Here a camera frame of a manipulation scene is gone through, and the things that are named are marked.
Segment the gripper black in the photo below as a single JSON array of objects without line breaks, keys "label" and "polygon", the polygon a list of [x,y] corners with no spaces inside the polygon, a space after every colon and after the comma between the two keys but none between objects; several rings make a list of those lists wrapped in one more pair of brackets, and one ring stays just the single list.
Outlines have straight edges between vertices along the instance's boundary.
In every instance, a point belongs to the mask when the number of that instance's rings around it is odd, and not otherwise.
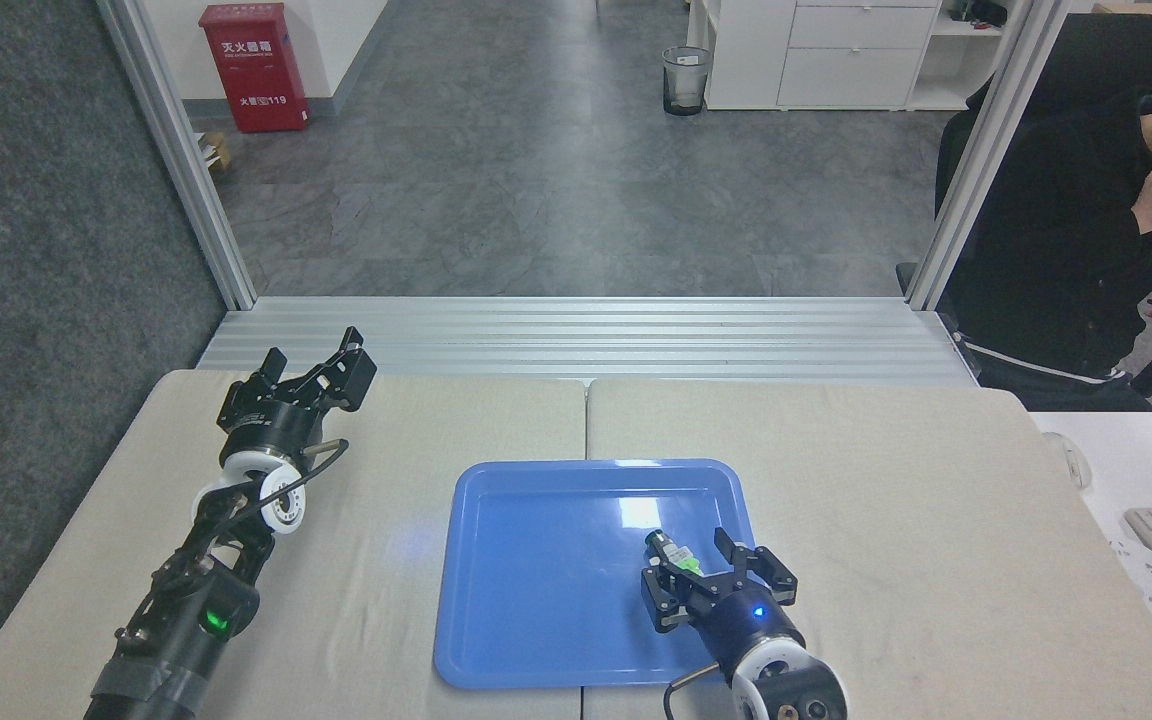
[{"label": "gripper black", "polygon": [[233,382],[223,397],[219,427],[227,433],[219,462],[238,452],[255,450],[283,457],[297,469],[310,469],[306,447],[321,442],[323,419],[329,409],[347,414],[361,409],[378,373],[355,325],[346,329],[338,353],[305,376],[282,382],[282,401],[262,400],[285,372],[285,354],[270,348],[262,366],[247,381]]},{"label": "gripper black", "polygon": [[[746,547],[722,526],[714,530],[714,544],[732,571],[703,577],[695,571],[670,570],[666,564],[641,570],[644,602],[655,632],[694,626],[723,676],[732,676],[751,647],[763,641],[788,638],[806,647],[803,634],[778,606],[796,602],[795,575],[771,550]],[[750,573],[759,584],[749,579]]]}]

